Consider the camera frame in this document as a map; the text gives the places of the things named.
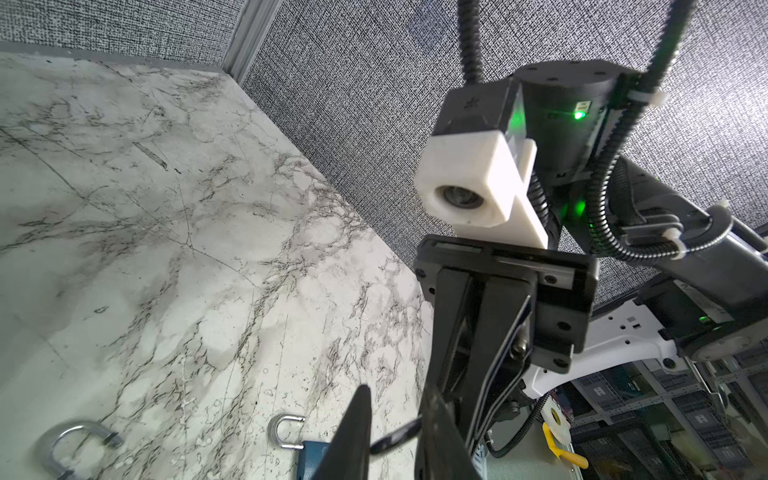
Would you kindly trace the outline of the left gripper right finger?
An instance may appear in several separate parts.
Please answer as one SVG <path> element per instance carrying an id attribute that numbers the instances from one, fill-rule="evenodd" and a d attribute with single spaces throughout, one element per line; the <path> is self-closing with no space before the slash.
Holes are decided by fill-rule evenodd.
<path id="1" fill-rule="evenodd" d="M 415 479 L 479 479 L 440 392 L 426 386 L 422 428 L 417 445 Z"/>

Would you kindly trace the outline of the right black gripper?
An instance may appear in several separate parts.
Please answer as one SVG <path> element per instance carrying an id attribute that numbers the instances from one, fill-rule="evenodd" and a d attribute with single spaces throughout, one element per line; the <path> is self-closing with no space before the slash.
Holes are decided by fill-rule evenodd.
<path id="1" fill-rule="evenodd" d="M 429 385 L 448 401 L 462 387 L 457 429 L 472 455 L 492 382 L 507 355 L 542 368 L 568 368 L 573 355 L 583 351 L 597 261 L 428 235 L 418 247 L 415 270 L 434 307 L 422 406 L 428 403 Z"/>

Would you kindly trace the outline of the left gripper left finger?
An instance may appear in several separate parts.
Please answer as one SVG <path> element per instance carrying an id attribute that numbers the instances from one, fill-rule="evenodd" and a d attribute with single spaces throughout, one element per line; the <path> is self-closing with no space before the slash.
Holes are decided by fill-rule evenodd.
<path id="1" fill-rule="evenodd" d="M 366 480 L 371 426 L 371 390 L 363 384 L 355 391 L 313 479 Z"/>

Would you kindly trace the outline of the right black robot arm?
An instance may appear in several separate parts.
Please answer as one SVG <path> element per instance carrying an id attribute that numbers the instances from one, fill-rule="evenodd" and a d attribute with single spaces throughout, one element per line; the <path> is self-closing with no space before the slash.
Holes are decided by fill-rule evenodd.
<path id="1" fill-rule="evenodd" d="M 415 267 L 435 314 L 423 411 L 459 450 L 508 401 L 637 360 L 690 368 L 724 406 L 712 363 L 766 337 L 766 242 L 621 152 L 660 99 L 603 60 L 446 95 L 414 183 L 454 235 L 424 238 Z"/>

